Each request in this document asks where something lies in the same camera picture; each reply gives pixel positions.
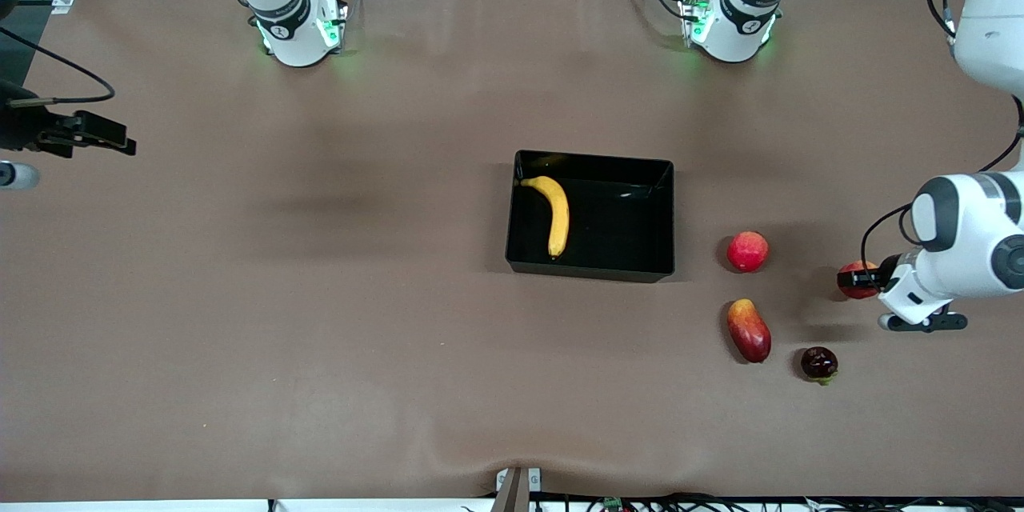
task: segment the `black plastic box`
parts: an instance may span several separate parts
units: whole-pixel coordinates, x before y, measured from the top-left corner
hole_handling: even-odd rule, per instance
[[[505,259],[516,272],[655,283],[675,271],[668,161],[519,151]],[[548,254],[551,207],[524,177],[552,177],[569,203],[565,252]]]

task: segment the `yellow banana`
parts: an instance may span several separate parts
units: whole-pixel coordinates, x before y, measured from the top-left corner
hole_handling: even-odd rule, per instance
[[[565,250],[565,242],[569,238],[569,202],[565,190],[558,181],[548,176],[526,177],[519,181],[522,186],[535,188],[544,195],[551,205],[551,234],[548,237],[548,254],[552,258],[561,256]]]

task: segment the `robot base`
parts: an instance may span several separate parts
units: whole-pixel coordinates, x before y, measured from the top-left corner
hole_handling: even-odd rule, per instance
[[[718,9],[721,0],[681,0],[679,11],[684,16],[693,16],[694,23],[683,20],[683,38],[687,46],[699,46],[705,52],[723,62],[743,62],[754,57],[761,45],[768,42],[772,25],[777,16],[760,27],[753,34],[739,34],[736,25],[730,23]]]
[[[309,0],[312,8],[309,16],[295,31],[290,39],[274,38],[267,34],[262,25],[257,24],[263,35],[263,46],[266,53],[276,56],[283,65],[289,67],[312,67],[329,53],[339,53],[344,46],[345,24],[348,19],[348,6],[340,5],[338,0]]]
[[[923,332],[931,334],[940,330],[964,330],[967,327],[967,316],[957,312],[934,312],[920,325],[904,322],[896,314],[883,314],[879,317],[882,330],[891,332]]]

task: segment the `brown table surface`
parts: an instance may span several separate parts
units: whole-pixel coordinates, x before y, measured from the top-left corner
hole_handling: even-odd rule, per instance
[[[362,0],[289,70],[234,0],[77,0],[43,44],[117,86],[137,158],[42,155],[0,196],[7,500],[552,492],[1019,495],[1020,298],[891,334],[834,272],[929,177],[1010,141],[1010,97],[923,0],[786,0],[756,60],[653,0]],[[92,93],[37,56],[29,88]],[[677,272],[514,274],[517,148],[670,159]],[[772,246],[740,275],[722,241]],[[905,249],[895,225],[876,261]],[[724,308],[774,350],[744,365]],[[827,345],[841,374],[800,380]]]

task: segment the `red apple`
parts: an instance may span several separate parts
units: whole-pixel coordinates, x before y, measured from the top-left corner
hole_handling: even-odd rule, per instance
[[[867,263],[867,269],[873,270],[878,268],[878,264],[872,264],[870,261]],[[839,268],[840,272],[856,272],[857,270],[863,270],[864,264],[862,261],[852,261],[851,263]],[[879,293],[873,287],[839,287],[839,290],[848,298],[854,300],[863,300],[865,298],[870,298]]]
[[[726,256],[740,272],[756,272],[768,258],[768,241],[757,232],[733,236]]]

